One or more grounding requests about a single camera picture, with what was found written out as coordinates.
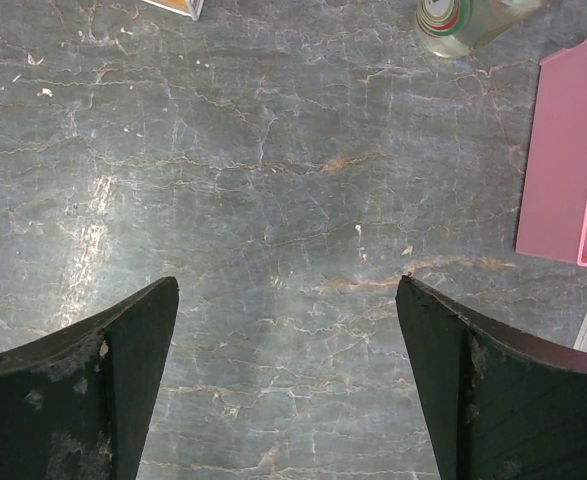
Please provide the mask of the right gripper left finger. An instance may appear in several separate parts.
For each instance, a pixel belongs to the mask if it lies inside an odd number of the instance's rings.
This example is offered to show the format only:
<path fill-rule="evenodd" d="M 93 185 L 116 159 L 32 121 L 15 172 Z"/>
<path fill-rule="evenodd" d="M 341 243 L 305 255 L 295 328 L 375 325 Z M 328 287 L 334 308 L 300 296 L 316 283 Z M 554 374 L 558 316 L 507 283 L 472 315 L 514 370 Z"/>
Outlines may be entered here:
<path fill-rule="evenodd" d="M 134 479 L 174 332 L 175 278 L 0 353 L 0 479 Z"/>

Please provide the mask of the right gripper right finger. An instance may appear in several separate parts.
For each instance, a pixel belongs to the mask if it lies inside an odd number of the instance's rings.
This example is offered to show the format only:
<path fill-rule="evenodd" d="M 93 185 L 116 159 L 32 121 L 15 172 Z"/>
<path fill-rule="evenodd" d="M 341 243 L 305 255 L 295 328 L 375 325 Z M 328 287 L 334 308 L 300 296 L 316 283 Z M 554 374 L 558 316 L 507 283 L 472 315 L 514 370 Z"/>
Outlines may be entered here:
<path fill-rule="evenodd" d="M 587 353 L 412 276 L 396 305 L 443 479 L 587 479 Z"/>

